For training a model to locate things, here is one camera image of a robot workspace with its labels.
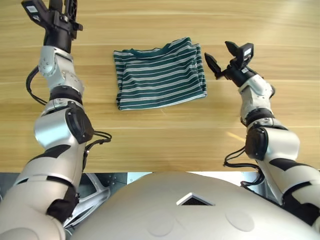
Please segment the wood grain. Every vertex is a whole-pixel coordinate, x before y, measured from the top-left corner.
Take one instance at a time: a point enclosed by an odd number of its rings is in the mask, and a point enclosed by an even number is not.
[[[84,30],[72,55],[86,87],[84,106],[94,128],[113,135],[111,143],[92,149],[85,170],[232,170],[222,163],[244,144],[241,97],[232,82],[214,80],[207,66],[206,98],[149,110],[116,107],[113,50],[152,49],[185,36],[223,67],[231,59],[224,41],[254,43],[250,67],[277,89],[272,110],[299,136],[298,159],[320,169],[319,5],[318,0],[78,0]],[[18,1],[1,1],[0,172],[19,172],[42,152],[33,125],[43,107],[28,95],[25,79],[38,63],[43,36]],[[41,76],[32,89],[48,98]]]

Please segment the label sticker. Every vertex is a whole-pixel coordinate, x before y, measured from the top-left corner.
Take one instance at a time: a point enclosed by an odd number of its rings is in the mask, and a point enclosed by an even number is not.
[[[251,53],[251,48],[249,48],[247,51],[244,52],[244,56],[247,56],[250,53]]]
[[[33,17],[33,19],[35,19],[35,20],[40,22],[40,17],[38,15],[35,15],[35,16],[32,16],[32,17]]]
[[[246,67],[241,70],[241,72],[243,72],[244,74],[245,74],[246,72],[248,72],[248,71],[249,71],[249,70],[248,70],[248,68],[246,68]]]
[[[38,10],[36,9],[35,6],[26,6],[26,8],[27,8],[28,11],[29,11],[30,13],[32,13],[32,14],[38,12]]]

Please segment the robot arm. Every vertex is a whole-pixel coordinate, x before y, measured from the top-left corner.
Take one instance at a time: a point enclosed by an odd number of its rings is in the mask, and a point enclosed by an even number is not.
[[[211,55],[205,53],[205,59],[217,79],[225,76],[239,88],[240,120],[247,129],[245,153],[257,162],[278,203],[320,232],[319,171],[296,162],[299,138],[271,110],[275,89],[247,66],[254,55],[253,44],[238,47],[233,42],[225,43],[235,58],[224,71]]]
[[[75,74],[71,42],[82,26],[75,22],[77,0],[24,0],[29,17],[45,28],[38,71],[50,89],[49,102],[36,120],[36,140],[44,153],[31,159],[0,205],[0,239],[64,240],[62,223],[78,203],[78,187],[95,134],[87,117],[84,87]]]

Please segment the wire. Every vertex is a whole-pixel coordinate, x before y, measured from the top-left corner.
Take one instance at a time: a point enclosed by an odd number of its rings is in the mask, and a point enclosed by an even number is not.
[[[71,231],[70,231],[69,229],[65,228],[64,230],[65,230],[68,234],[70,234],[70,236],[72,236],[72,233],[71,233]]]
[[[95,130],[93,132],[93,135],[102,137],[102,139],[95,140],[95,141],[89,143],[87,146],[85,146],[84,154],[83,154],[82,170],[84,170],[85,167],[86,167],[87,157],[88,157],[88,154],[90,152],[90,149],[96,144],[102,145],[104,143],[109,143],[109,142],[111,142],[111,139],[112,139],[112,135],[109,134],[109,133],[106,133],[104,131],[96,131]]]
[[[249,186],[256,186],[261,184],[264,180],[265,180],[265,175],[262,172],[261,168],[256,165],[256,164],[252,164],[252,163],[229,163],[228,161],[232,160],[232,159],[236,159],[239,156],[241,156],[243,153],[245,152],[245,146],[240,148],[237,151],[234,151],[230,154],[228,154],[225,158],[224,158],[224,163],[223,166],[227,166],[230,168],[245,168],[245,167],[250,167],[250,168],[254,168],[257,169],[257,173],[258,176],[257,178],[253,181],[253,182],[249,182],[249,181],[241,181],[240,185],[241,187],[251,191],[250,188],[248,188]]]
[[[42,104],[42,105],[46,105],[46,101],[43,100],[42,98],[40,97],[37,97],[36,95],[34,95],[32,93],[32,90],[31,90],[31,82],[33,80],[33,78],[35,77],[35,75],[39,72],[39,68],[38,66],[36,66],[30,73],[29,75],[26,77],[26,80],[25,80],[25,87],[26,87],[26,90],[28,91],[28,93],[30,94],[30,96],[36,100],[38,103]]]

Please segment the folded shirt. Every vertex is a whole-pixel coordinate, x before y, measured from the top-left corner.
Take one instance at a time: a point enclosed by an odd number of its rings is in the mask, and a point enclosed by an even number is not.
[[[120,110],[153,109],[207,96],[199,44],[189,37],[152,50],[113,52]]]

